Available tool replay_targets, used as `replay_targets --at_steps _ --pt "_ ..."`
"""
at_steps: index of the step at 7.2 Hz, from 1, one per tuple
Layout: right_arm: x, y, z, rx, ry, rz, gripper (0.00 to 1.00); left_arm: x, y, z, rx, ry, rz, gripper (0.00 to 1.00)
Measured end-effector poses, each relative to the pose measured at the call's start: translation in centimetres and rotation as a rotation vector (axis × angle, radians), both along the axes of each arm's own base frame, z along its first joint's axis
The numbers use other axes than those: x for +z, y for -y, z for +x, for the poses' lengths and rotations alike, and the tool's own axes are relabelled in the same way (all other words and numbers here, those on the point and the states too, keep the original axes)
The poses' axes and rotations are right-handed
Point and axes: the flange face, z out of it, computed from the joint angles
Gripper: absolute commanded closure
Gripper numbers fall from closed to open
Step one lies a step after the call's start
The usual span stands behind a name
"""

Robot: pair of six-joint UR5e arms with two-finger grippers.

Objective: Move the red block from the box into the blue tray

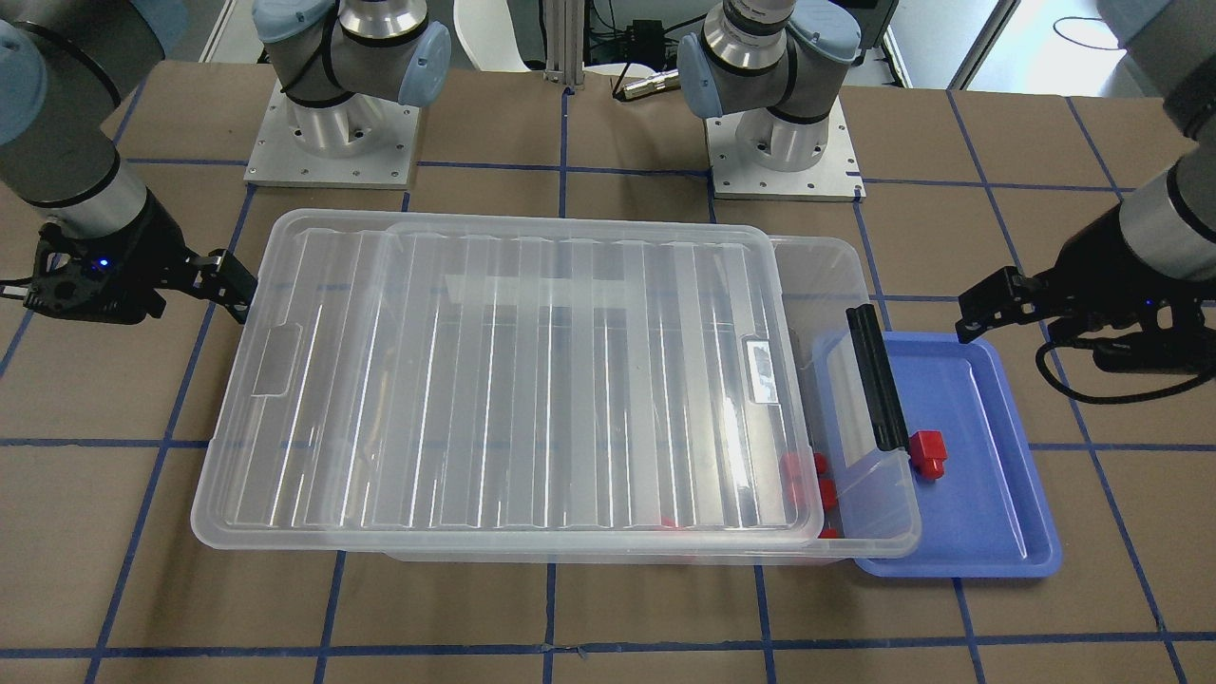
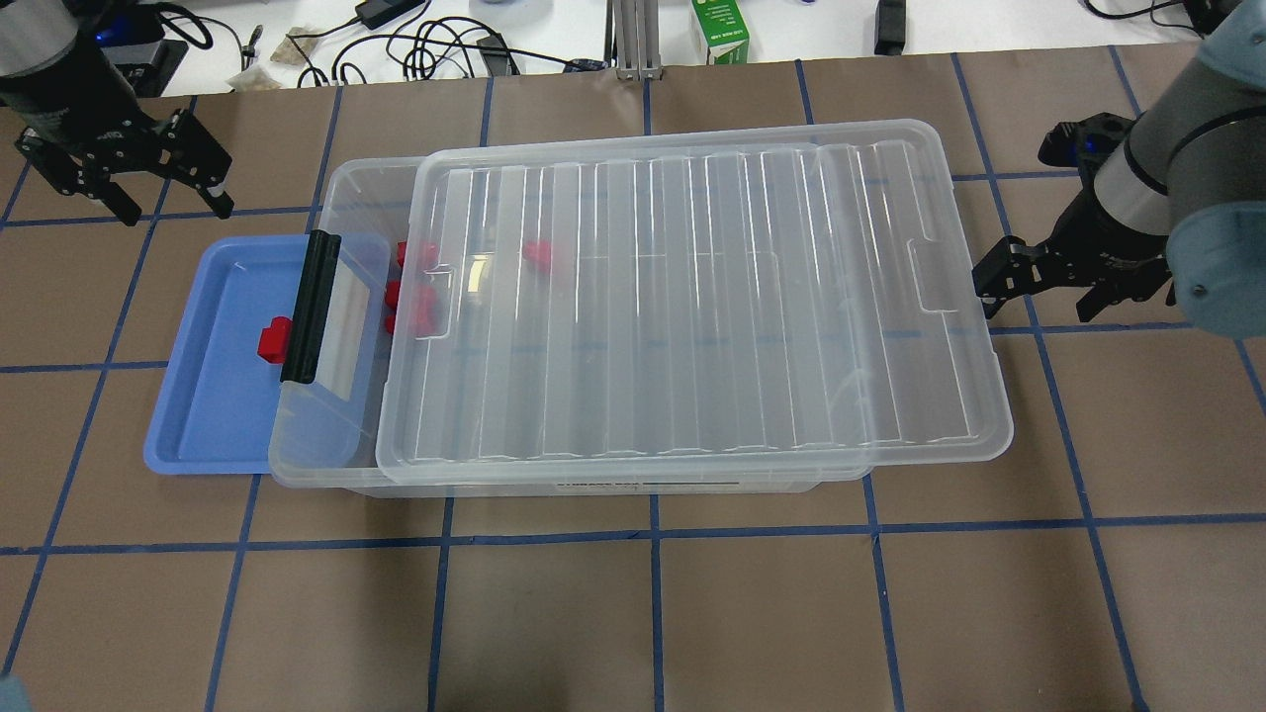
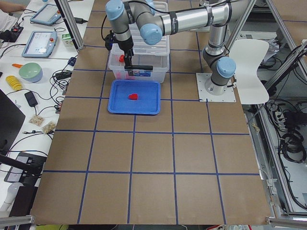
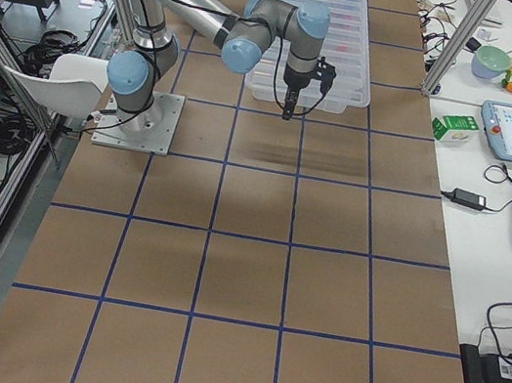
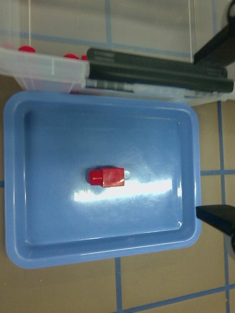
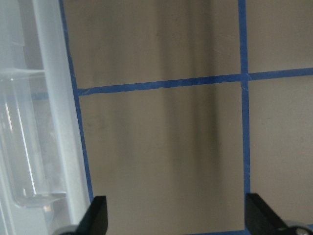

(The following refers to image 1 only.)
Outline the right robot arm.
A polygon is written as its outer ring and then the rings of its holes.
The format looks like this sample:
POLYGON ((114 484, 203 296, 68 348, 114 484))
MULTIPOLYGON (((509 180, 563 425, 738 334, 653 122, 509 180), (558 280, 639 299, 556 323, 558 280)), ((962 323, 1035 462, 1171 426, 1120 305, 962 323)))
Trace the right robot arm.
MULTIPOLYGON (((134 325, 167 290, 210 299, 238 323, 257 277, 227 250, 192 251, 101 129, 174 47, 181 1, 26 1, 2 17, 2 183, 43 215, 26 309, 134 325)), ((257 1, 257 39, 314 156, 348 155, 379 131, 376 103, 426 107, 452 54, 426 1, 257 1)))

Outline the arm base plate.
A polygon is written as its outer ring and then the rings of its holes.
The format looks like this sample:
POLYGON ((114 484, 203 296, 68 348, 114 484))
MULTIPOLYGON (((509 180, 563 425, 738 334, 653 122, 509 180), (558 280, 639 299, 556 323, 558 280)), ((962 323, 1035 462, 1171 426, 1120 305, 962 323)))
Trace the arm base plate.
POLYGON ((769 110, 705 120, 713 194, 721 200, 865 200, 863 173, 840 99, 812 124, 769 110))
POLYGON ((422 120, 423 111, 413 105, 366 95, 308 108, 275 84, 244 181, 259 187, 407 191, 422 120))

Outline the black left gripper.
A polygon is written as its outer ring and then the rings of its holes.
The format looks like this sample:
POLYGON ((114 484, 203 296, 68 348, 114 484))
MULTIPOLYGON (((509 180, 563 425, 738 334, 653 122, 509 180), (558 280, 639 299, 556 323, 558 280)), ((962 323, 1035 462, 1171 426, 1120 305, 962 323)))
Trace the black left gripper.
POLYGON ((1037 323, 1045 295, 1051 342, 1092 352, 1105 372, 1214 370, 1214 330, 1201 313, 1214 299, 1214 270, 1172 277, 1152 269, 1122 237, 1119 213, 1107 211, 1069 239, 1037 277, 1002 267, 959 295, 957 341, 1037 323))

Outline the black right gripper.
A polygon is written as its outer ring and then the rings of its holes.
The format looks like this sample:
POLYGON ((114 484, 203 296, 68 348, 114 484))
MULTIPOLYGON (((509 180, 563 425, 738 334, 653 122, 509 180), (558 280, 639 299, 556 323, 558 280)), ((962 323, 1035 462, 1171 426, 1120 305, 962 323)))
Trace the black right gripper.
POLYGON ((197 256, 161 200, 150 195, 125 228, 107 237, 69 237, 66 223, 44 222, 34 273, 23 299, 56 319, 134 325, 163 316, 171 290, 248 313, 257 277, 227 250, 197 256))

